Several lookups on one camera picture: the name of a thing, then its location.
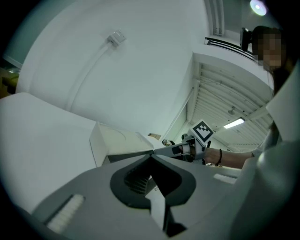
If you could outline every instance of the ceiling light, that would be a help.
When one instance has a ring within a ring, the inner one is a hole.
[[[239,125],[239,124],[241,124],[241,123],[244,123],[244,122],[245,122],[245,120],[244,120],[243,118],[239,118],[239,119],[237,119],[236,121],[234,121],[234,122],[232,122],[232,123],[229,123],[229,124],[225,125],[224,127],[225,127],[226,129],[228,129],[228,128],[232,128],[232,127],[234,127],[234,126],[236,126],[236,125]]]
[[[259,0],[251,0],[250,6],[251,6],[252,10],[259,16],[264,16],[267,13],[267,9],[264,6],[263,2],[261,2]]]

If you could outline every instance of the white box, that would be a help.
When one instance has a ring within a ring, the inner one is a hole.
[[[97,122],[90,135],[90,145],[97,167],[106,156],[153,150],[153,145],[140,133],[118,130]]]

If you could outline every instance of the hair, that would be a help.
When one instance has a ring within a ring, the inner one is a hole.
[[[261,52],[258,51],[258,40],[263,38],[264,33],[270,33],[271,28],[265,27],[265,26],[258,26],[254,28],[252,31],[252,52],[253,55],[257,56],[259,61],[263,60],[263,55],[261,55]],[[290,72],[285,68],[285,64],[287,59],[292,60],[292,64],[295,65],[295,62],[297,60],[297,57],[289,47],[287,47],[286,44],[286,38],[285,38],[285,33],[282,30],[278,30],[281,34],[281,44],[285,45],[286,47],[286,58],[284,59],[284,62],[281,64],[281,67],[274,69],[274,70],[267,70],[273,78],[273,83],[274,83],[274,91],[273,91],[273,97],[279,92],[280,88],[283,86],[283,84],[286,82],[288,76],[290,75]],[[273,121],[271,126],[270,126],[271,131],[277,130],[277,126],[275,122]]]

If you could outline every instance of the white cable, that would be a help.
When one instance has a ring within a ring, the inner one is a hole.
[[[82,86],[84,80],[89,75],[90,71],[93,69],[95,64],[98,62],[98,60],[101,58],[101,56],[112,46],[112,43],[109,42],[105,44],[104,47],[100,47],[100,50],[83,66],[80,74],[76,78],[74,84],[72,85],[68,97],[67,97],[67,103],[65,105],[65,110],[71,111],[73,102],[77,96],[77,93]]]

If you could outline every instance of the wrist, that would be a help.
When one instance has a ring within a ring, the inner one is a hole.
[[[220,159],[220,150],[214,148],[206,148],[204,159],[206,163],[216,164]]]

